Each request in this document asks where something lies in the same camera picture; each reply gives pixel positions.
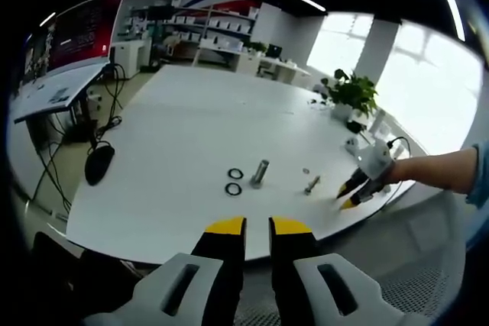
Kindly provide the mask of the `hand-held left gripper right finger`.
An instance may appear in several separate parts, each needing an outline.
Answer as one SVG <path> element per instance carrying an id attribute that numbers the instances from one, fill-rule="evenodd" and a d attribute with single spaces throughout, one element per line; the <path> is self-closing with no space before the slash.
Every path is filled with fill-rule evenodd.
<path id="1" fill-rule="evenodd" d="M 269 219 L 272 287 L 283 325 L 428 325 L 387 303 L 380 285 L 337 253 L 320 255 L 304 223 Z"/>

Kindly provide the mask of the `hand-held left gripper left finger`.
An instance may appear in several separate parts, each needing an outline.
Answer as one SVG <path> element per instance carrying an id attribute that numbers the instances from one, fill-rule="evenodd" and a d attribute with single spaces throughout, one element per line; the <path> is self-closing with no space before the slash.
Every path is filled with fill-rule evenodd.
<path id="1" fill-rule="evenodd" d="M 238 216 L 203 232 L 190 254 L 178 253 L 140 280 L 131 299 L 84 325 L 232 325 L 243 287 L 246 224 Z"/>

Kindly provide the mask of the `person's right hand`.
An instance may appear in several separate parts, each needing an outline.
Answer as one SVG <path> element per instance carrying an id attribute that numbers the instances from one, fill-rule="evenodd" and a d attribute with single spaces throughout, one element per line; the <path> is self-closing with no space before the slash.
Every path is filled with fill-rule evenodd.
<path id="1" fill-rule="evenodd" d="M 410 167 L 412 159 L 395 160 L 388 175 L 386 176 L 386 184 L 397 184 L 410 180 Z"/>

